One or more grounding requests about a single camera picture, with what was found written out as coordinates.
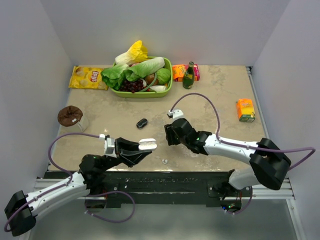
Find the white earbud charging case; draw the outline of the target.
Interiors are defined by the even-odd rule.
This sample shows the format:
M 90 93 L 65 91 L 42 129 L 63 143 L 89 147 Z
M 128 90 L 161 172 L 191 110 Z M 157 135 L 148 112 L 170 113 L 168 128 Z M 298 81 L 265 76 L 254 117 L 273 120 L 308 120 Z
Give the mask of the white earbud charging case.
M 154 151 L 157 146 L 157 141 L 154 138 L 144 138 L 138 142 L 140 151 Z

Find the black earbud charging case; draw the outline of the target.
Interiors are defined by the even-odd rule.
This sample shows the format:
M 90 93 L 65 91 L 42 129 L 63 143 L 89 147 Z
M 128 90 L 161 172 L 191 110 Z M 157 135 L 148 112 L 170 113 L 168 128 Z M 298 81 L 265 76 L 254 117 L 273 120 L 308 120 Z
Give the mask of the black earbud charging case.
M 138 129 L 144 128 L 148 124 L 148 120 L 146 118 L 142 118 L 140 121 L 136 123 L 136 127 Z

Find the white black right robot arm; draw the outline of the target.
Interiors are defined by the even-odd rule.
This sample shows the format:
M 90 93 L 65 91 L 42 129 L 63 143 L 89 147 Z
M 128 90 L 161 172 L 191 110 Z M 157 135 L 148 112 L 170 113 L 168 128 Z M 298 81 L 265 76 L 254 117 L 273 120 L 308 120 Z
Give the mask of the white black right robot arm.
M 182 144 L 195 154 L 222 156 L 248 164 L 246 169 L 229 171 L 228 179 L 215 186 L 230 197 L 259 184 L 279 190 L 291 166 L 291 160 L 268 138 L 259 142 L 217 138 L 211 132 L 195 130 L 185 118 L 166 124 L 164 130 L 170 146 Z

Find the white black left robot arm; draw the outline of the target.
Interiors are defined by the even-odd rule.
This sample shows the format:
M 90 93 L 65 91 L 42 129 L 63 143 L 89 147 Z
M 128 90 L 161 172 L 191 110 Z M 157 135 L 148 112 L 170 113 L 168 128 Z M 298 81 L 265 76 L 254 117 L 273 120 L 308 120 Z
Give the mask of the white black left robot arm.
M 103 195 L 103 180 L 107 170 L 120 164 L 131 168 L 157 148 L 154 138 L 145 138 L 138 142 L 122 137 L 114 139 L 104 134 L 95 135 L 95 138 L 104 142 L 103 155 L 85 155 L 75 173 L 58 166 L 50 159 L 53 166 L 67 174 L 67 178 L 42 190 L 27 194 L 18 191 L 12 195 L 4 209 L 7 217 L 5 232 L 10 232 L 14 237 L 20 236 L 35 226 L 37 217 L 67 202 L 79 197 Z

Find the green glass bottle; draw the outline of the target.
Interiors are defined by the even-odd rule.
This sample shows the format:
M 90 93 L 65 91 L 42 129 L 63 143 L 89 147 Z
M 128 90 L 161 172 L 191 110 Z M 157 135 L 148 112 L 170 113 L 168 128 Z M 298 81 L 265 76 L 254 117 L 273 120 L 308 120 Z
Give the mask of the green glass bottle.
M 185 89 L 191 89 L 195 81 L 194 62 L 190 61 L 182 78 L 182 86 Z

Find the orange pink snack box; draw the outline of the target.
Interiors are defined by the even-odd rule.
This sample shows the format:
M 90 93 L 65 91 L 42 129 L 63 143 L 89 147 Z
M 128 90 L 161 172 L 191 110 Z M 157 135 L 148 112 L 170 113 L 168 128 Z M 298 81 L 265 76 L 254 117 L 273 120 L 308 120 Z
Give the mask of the orange pink snack box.
M 189 67 L 188 64 L 177 64 L 172 66 L 172 78 L 174 82 L 182 82 L 183 76 L 185 74 L 185 71 Z M 193 71 L 194 71 L 194 80 L 199 81 L 200 80 L 200 71 L 198 64 L 193 65 Z

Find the brown onion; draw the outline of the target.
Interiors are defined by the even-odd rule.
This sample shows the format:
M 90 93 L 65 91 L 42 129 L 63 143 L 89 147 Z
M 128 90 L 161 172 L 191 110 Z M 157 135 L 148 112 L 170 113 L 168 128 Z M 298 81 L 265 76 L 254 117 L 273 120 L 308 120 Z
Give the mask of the brown onion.
M 150 75 L 147 75 L 145 78 L 144 78 L 144 80 L 145 80 L 145 82 L 146 82 L 146 84 L 147 85 L 150 85 L 153 81 L 154 81 L 154 79 L 155 79 L 155 74 L 154 73 L 152 73 L 152 74 L 150 74 Z M 158 80 L 158 78 L 155 80 L 155 82 L 153 83 L 153 86 L 156 86 L 156 85 L 158 85 L 159 84 L 159 80 Z

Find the dark red grapes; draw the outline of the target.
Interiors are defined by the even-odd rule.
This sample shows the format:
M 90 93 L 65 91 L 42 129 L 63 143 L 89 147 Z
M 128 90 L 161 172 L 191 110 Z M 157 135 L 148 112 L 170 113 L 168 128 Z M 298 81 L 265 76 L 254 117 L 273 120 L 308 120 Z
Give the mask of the dark red grapes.
M 146 87 L 147 87 L 147 83 L 143 79 L 138 79 L 136 81 L 125 80 L 121 84 L 119 91 L 120 92 L 137 93 L 137 92 L 142 91 Z

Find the brown topped beige cup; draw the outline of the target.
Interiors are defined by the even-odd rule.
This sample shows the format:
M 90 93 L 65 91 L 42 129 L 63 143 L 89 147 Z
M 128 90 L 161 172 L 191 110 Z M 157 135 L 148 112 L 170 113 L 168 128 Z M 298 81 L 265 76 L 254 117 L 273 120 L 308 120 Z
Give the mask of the brown topped beige cup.
M 67 132 L 71 133 L 82 133 L 89 127 L 88 118 L 80 108 L 73 105 L 62 108 L 58 112 L 57 121 Z

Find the orange juice carton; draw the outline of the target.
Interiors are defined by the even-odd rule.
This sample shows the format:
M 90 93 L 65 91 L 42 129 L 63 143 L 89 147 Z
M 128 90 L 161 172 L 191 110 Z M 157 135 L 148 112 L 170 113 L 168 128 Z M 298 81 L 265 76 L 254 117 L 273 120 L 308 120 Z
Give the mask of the orange juice carton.
M 252 123 L 256 119 L 253 101 L 248 98 L 241 98 L 236 102 L 238 120 L 240 122 Z

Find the pale romaine lettuce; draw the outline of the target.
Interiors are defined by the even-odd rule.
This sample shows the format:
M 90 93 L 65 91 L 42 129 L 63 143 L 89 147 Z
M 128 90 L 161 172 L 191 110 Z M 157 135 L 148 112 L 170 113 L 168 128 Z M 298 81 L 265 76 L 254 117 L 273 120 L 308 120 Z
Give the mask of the pale romaine lettuce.
M 135 82 L 140 78 L 144 78 L 158 71 L 165 66 L 165 60 L 163 57 L 155 57 L 148 59 L 139 64 L 129 67 L 125 71 L 125 78 L 129 82 Z

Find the green lettuce leaf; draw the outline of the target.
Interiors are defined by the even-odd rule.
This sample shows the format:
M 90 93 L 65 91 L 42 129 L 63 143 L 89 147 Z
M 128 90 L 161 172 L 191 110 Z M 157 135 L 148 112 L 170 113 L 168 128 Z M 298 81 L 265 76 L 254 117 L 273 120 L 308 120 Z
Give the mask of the green lettuce leaf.
M 128 64 L 116 64 L 113 67 L 104 68 L 100 75 L 102 81 L 113 90 L 119 90 L 125 80 L 125 73 L 129 68 Z

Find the yellow Lays chips bag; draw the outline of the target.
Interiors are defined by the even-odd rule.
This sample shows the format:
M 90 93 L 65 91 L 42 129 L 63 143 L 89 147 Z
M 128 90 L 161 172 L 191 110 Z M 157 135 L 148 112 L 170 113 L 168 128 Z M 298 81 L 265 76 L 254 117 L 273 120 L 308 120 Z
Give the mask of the yellow Lays chips bag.
M 108 86 L 102 81 L 103 68 L 74 66 L 68 87 L 71 89 L 108 90 Z

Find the yellow napa cabbage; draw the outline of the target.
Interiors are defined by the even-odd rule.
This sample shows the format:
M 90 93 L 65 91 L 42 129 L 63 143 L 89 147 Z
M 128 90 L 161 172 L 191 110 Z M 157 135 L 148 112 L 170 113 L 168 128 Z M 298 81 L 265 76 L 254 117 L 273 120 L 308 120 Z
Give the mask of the yellow napa cabbage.
M 141 40 L 136 41 L 124 53 L 118 55 L 114 62 L 115 64 L 127 64 L 129 66 L 146 61 L 148 59 L 148 49 L 144 46 Z

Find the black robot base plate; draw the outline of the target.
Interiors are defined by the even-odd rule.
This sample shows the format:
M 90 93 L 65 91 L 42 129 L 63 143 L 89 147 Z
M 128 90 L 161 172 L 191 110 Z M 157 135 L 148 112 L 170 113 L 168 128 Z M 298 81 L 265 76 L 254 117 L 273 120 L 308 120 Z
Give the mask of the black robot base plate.
M 107 171 L 95 185 L 88 185 L 89 194 L 111 194 L 102 198 L 107 208 L 123 204 L 205 205 L 220 207 L 250 196 L 250 190 L 223 190 L 228 172 L 183 171 Z

